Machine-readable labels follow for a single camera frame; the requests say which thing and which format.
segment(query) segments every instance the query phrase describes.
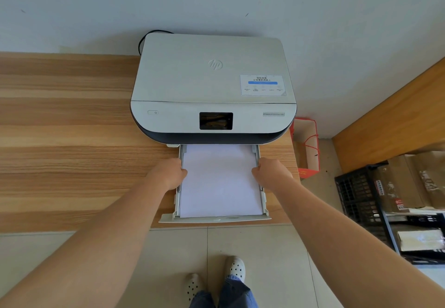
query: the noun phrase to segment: black power cable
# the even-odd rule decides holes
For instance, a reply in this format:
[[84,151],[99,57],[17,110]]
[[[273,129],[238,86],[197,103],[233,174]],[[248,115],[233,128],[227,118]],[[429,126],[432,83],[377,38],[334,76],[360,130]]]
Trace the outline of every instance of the black power cable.
[[141,40],[139,41],[139,44],[137,45],[137,50],[138,50],[138,52],[139,52],[140,55],[142,55],[142,52],[141,52],[141,44],[142,44],[142,41],[145,40],[145,37],[146,37],[148,34],[151,34],[151,33],[153,33],[153,32],[165,32],[165,33],[167,33],[167,34],[174,34],[174,33],[172,33],[172,32],[169,32],[168,30],[161,30],[161,29],[150,30],[147,34],[144,35],[144,37],[141,38]]

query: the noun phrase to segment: left arm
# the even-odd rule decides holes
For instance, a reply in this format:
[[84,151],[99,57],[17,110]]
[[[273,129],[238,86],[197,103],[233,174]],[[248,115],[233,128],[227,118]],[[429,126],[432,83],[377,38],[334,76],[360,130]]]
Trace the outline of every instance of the left arm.
[[0,308],[114,307],[164,194],[186,175],[180,159],[160,162],[1,298]]

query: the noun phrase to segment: right arm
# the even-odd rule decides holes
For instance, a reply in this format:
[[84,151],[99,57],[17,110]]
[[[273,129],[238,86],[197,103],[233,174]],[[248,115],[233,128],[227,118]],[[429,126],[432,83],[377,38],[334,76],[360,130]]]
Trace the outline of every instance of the right arm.
[[295,181],[278,160],[261,158],[252,173],[275,194],[321,276],[345,308],[444,304],[441,286]]

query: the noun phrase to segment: wood grain surface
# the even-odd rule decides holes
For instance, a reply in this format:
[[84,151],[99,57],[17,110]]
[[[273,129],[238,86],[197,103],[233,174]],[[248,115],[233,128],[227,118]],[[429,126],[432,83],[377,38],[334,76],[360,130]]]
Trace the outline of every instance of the wood grain surface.
[[445,141],[445,58],[333,138],[343,172]]
[[[74,231],[178,156],[131,117],[138,65],[135,56],[0,52],[0,232]],[[298,178],[289,132],[260,151]],[[152,227],[180,226],[158,223],[173,200],[168,192]],[[240,224],[289,222],[270,192],[267,208],[272,220]]]

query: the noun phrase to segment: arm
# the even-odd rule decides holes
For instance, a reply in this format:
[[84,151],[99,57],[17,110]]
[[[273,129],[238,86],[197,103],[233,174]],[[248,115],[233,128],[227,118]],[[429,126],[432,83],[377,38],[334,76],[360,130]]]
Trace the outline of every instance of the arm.
[[160,162],[0,299],[0,307],[114,307],[162,197],[186,175],[179,159]]
[[321,276],[345,308],[443,305],[442,287],[313,195],[278,160],[261,158],[252,173],[275,194]]

